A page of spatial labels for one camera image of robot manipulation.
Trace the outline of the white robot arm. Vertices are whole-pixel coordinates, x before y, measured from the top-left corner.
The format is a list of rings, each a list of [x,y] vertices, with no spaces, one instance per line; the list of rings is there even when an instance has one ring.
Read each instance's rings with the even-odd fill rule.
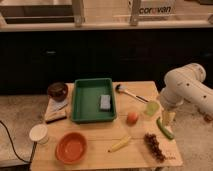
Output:
[[[213,117],[213,89],[204,84],[206,71],[198,63],[190,63],[170,70],[164,76],[165,87],[159,93],[159,102],[166,112],[185,100],[196,105],[204,114]]]

